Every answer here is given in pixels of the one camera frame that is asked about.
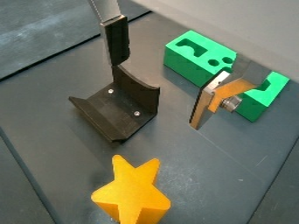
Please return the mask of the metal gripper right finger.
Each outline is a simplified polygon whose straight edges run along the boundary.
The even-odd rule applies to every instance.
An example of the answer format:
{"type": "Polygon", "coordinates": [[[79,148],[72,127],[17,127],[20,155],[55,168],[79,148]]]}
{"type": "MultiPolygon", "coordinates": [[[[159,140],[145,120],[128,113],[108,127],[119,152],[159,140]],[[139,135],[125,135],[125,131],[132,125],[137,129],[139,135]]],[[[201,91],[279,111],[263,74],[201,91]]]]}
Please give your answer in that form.
{"type": "Polygon", "coordinates": [[[189,125],[197,130],[219,108],[232,112],[241,102],[239,94],[256,88],[269,73],[271,70],[252,60],[235,62],[232,68],[224,67],[200,89],[189,125]]]}

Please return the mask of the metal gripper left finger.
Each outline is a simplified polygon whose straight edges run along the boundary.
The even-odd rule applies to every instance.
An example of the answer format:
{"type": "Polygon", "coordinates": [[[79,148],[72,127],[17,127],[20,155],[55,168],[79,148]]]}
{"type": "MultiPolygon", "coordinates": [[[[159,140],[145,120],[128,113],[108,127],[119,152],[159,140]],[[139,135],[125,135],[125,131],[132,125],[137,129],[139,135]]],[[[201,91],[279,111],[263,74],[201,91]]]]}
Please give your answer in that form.
{"type": "Polygon", "coordinates": [[[105,39],[109,63],[115,67],[129,57],[127,16],[120,12],[117,0],[88,0],[88,3],[105,39]]]}

